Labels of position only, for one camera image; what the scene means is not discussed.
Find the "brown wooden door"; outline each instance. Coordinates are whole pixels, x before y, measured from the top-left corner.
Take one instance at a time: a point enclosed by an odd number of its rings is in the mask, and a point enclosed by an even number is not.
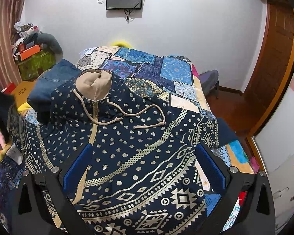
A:
[[[244,92],[248,102],[265,112],[286,73],[294,38],[294,12],[284,4],[268,4],[266,31],[259,58]]]

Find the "screw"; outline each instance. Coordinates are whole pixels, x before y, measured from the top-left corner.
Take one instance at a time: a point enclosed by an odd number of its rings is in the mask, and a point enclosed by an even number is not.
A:
[[[24,176],[24,177],[26,177],[26,176],[28,176],[28,175],[29,175],[29,170],[26,170],[26,171],[23,172],[23,176]]]
[[[54,166],[51,168],[51,172],[52,173],[57,173],[59,171],[59,167],[58,166]]]
[[[231,166],[231,167],[230,167],[230,171],[231,171],[232,173],[237,173],[237,172],[238,172],[238,169],[237,169],[235,166]]]
[[[265,177],[265,176],[266,176],[266,173],[265,173],[263,170],[260,170],[260,171],[259,171],[259,174],[260,174],[262,177]]]

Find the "drawstring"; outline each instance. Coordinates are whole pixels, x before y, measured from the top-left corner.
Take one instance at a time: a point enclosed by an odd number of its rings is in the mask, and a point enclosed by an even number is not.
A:
[[[88,113],[88,111],[87,111],[87,109],[86,109],[86,106],[85,106],[85,103],[84,103],[84,100],[83,100],[82,97],[78,94],[78,92],[77,92],[76,90],[73,90],[73,93],[77,96],[77,98],[79,98],[79,100],[80,100],[81,103],[82,103],[82,106],[83,106],[83,108],[84,108],[84,111],[85,111],[87,117],[88,117],[93,123],[95,123],[95,124],[97,124],[97,125],[109,125],[109,124],[112,124],[112,123],[114,123],[114,122],[119,122],[119,121],[121,121],[121,120],[123,119],[123,118],[117,118],[117,117],[116,117],[116,118],[113,119],[112,121],[110,121],[110,122],[106,122],[106,123],[102,123],[102,122],[96,121],[96,120],[93,119],[93,118],[91,117],[91,115]],[[164,115],[163,111],[161,110],[161,108],[160,108],[158,105],[156,105],[156,104],[151,104],[151,105],[149,105],[148,107],[144,108],[142,111],[140,111],[140,112],[138,112],[138,113],[136,113],[136,114],[129,114],[129,113],[125,113],[125,112],[122,110],[122,108],[121,108],[118,104],[116,104],[116,103],[114,103],[114,102],[110,102],[110,101],[109,101],[109,98],[107,98],[107,103],[110,104],[110,105],[112,105],[112,106],[115,106],[116,108],[118,108],[118,109],[122,112],[123,115],[128,116],[128,117],[136,117],[136,116],[139,116],[140,114],[144,113],[146,110],[148,110],[148,109],[151,108],[151,107],[156,107],[156,108],[160,111],[160,113],[161,113],[161,115],[162,115],[162,117],[163,117],[162,122],[159,122],[158,124],[155,124],[155,125],[149,125],[149,126],[134,126],[134,127],[133,127],[134,129],[151,128],[151,127],[157,127],[157,126],[163,126],[163,125],[165,125],[165,115]]]

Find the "wooden table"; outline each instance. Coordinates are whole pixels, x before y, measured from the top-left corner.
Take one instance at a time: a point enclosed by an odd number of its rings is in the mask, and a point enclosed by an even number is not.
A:
[[[22,81],[12,92],[15,96],[16,106],[19,107],[27,102],[29,93],[34,88],[35,82]]]

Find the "curtain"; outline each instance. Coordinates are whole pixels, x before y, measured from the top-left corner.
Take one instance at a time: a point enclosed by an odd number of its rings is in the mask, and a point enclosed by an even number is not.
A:
[[[14,62],[11,45],[14,43],[14,24],[21,18],[24,0],[0,0],[0,88],[8,83],[21,82]]]

